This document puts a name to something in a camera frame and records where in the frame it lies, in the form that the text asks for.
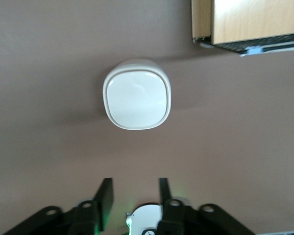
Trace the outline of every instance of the mounting hole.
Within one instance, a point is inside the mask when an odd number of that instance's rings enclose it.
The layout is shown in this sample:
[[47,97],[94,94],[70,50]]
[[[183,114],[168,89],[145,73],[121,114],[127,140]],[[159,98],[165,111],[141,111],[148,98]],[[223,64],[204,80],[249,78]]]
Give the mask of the mounting hole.
[[180,202],[177,200],[172,200],[172,201],[170,201],[170,205],[174,206],[174,207],[178,207],[180,205]]
[[205,212],[209,212],[209,213],[212,213],[212,212],[215,211],[211,206],[204,206],[202,209],[203,209]]
[[91,203],[89,203],[89,202],[87,202],[87,203],[85,203],[85,204],[83,204],[83,208],[88,208],[88,207],[91,207],[92,206],[92,204]]
[[50,211],[46,212],[46,215],[53,215],[53,214],[56,214],[56,213],[57,213],[57,210],[50,210]]

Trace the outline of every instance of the wooden cabinet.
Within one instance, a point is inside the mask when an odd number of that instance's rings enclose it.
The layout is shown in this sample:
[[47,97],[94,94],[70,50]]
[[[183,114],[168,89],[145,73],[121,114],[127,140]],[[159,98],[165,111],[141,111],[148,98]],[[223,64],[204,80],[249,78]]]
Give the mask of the wooden cabinet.
[[294,0],[192,0],[192,23],[213,45],[294,34]]

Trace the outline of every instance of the glossy white surface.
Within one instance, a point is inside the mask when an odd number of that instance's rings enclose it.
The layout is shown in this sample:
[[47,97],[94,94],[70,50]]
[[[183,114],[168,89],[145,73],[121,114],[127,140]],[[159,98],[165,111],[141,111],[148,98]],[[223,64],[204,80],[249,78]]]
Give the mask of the glossy white surface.
[[130,228],[129,235],[145,235],[142,232],[144,230],[156,229],[161,218],[162,207],[160,205],[138,207],[131,216],[126,218],[126,223]]
[[154,128],[163,123],[171,106],[170,83],[150,60],[130,60],[113,69],[103,85],[110,120],[128,130]]

